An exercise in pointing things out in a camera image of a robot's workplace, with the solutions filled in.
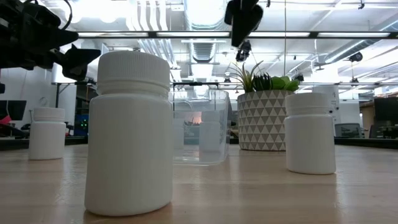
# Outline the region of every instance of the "desk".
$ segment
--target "desk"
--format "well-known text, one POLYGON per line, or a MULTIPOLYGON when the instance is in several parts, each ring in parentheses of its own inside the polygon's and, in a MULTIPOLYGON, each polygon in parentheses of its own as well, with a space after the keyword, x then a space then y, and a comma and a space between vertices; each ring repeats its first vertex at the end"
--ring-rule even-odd
POLYGON ((283 152, 239 151, 217 166, 175 166, 172 203, 135 217, 85 211, 87 146, 28 161, 0 152, 1 223, 397 223, 398 152, 337 146, 335 175, 285 169, 283 152))

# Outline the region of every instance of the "white plastic bottle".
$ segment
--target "white plastic bottle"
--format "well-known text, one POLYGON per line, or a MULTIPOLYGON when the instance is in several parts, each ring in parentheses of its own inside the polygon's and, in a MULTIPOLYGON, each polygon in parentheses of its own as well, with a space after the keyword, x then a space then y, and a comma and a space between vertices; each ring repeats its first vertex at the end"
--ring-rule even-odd
POLYGON ((323 93, 286 97, 285 142, 288 170, 303 174, 336 172, 333 118, 323 93))
POLYGON ((29 159, 60 159, 65 148, 65 110, 35 108, 30 127, 29 159))
POLYGON ((85 207, 109 216, 151 212, 172 198, 173 116, 169 65, 119 51, 98 64, 91 100, 85 207))

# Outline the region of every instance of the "table surface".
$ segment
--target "table surface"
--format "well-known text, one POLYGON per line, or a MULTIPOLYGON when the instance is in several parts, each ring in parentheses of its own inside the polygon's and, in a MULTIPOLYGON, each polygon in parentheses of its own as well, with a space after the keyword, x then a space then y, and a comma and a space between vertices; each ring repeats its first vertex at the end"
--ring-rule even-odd
POLYGON ((134 217, 86 212, 87 146, 63 159, 28 161, 0 152, 0 222, 27 223, 397 223, 398 151, 336 147, 337 172, 285 168, 284 152, 240 151, 215 166, 174 166, 172 203, 134 217))

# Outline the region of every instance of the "ceiling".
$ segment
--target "ceiling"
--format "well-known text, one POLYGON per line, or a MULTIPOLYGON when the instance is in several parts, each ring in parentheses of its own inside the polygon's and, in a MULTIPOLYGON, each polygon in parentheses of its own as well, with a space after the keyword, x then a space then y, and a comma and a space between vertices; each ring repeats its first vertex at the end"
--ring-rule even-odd
MULTIPOLYGON (((156 3, 157 15, 159 15, 159 4, 162 0, 152 1, 156 3)), ((146 3, 146 17, 149 24, 149 6, 152 1, 138 0, 137 12, 131 10, 127 0, 73 1, 73 13, 77 18, 80 17, 80 21, 72 23, 69 29, 76 31, 128 31, 126 17, 136 14, 139 18, 142 13, 141 7, 144 3, 146 3), (104 15, 115 17, 114 22, 103 22, 104 19, 102 17, 104 15)), ((183 2, 183 0, 165 0, 167 6, 166 25, 169 30, 189 29, 185 21, 183 2)), ((199 16, 203 16, 203 18, 206 17, 206 14, 211 15, 215 13, 217 9, 214 8, 223 7, 226 4, 225 0, 200 0, 200 2, 200 9, 197 9, 196 13, 199 13, 199 16), (219 6, 213 3, 217 1, 222 1, 223 4, 219 6)), ((65 16, 68 15, 68 8, 63 0, 41 0, 40 3, 45 4, 51 11, 60 16, 63 22, 66 21, 65 16)), ((285 14, 284 1, 272 0, 270 8, 266 8, 265 1, 260 1, 259 4, 264 9, 264 15, 257 31, 285 30, 285 26, 286 30, 294 31, 379 31, 378 27, 383 26, 383 23, 398 21, 398 0, 366 0, 365 3, 363 9, 358 9, 360 0, 287 0, 285 14)), ((353 42, 352 40, 342 39, 251 39, 250 41, 252 52, 246 60, 246 68, 251 69, 256 62, 263 60, 261 68, 270 75, 282 76, 284 74, 293 75, 295 73, 302 73, 306 82, 314 81, 314 73, 318 72, 309 60, 312 60, 313 63, 317 62, 319 60, 317 55, 326 55, 353 42)), ((140 47, 137 39, 85 40, 83 46, 102 49, 103 44, 109 47, 110 50, 113 50, 114 47, 115 50, 140 47)), ((192 74, 192 68, 188 64, 192 62, 190 44, 184 44, 180 39, 172 39, 171 44, 177 65, 181 68, 180 76, 187 78, 192 74)), ((350 81, 352 75, 359 77, 361 82, 378 82, 387 77, 398 76, 398 67, 394 65, 398 61, 397 46, 398 40, 381 40, 361 51, 364 56, 361 62, 351 64, 349 61, 341 60, 327 65, 324 67, 326 72, 322 71, 325 77, 324 81, 327 82, 328 80, 328 71, 333 74, 336 73, 335 71, 338 71, 337 79, 343 82, 350 81), (369 75, 370 72, 377 71, 386 65, 390 66, 385 72, 369 75)), ((225 72, 228 71, 231 62, 234 62, 235 55, 236 49, 231 46, 229 40, 216 44, 213 62, 219 64, 212 66, 212 69, 204 74, 207 80, 222 82, 225 72)), ((92 77, 96 77, 97 63, 98 61, 95 61, 90 65, 90 76, 92 77)))

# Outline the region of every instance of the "ventilation duct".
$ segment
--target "ventilation duct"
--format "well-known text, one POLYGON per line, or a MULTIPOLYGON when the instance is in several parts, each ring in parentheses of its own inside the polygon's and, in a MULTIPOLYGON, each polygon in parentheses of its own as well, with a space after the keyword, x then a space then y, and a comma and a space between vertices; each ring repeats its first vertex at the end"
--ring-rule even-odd
MULTIPOLYGON (((228 26, 224 24, 225 9, 225 0, 184 0, 185 22, 188 30, 227 30, 228 26)), ((215 55, 215 49, 216 44, 190 44, 191 57, 198 63, 211 62, 215 55)))
MULTIPOLYGON (((397 32, 398 31, 398 20, 396 16, 394 16, 394 20, 391 22, 390 18, 386 22, 383 22, 383 24, 387 25, 378 25, 375 27, 373 30, 376 31, 386 31, 386 32, 397 32)), ((350 43, 340 47, 339 49, 335 50, 334 52, 328 54, 324 58, 325 63, 335 63, 340 60, 343 60, 345 58, 348 58, 349 56, 365 49, 366 47, 369 47, 370 45, 373 45, 380 40, 353 40, 350 43)))

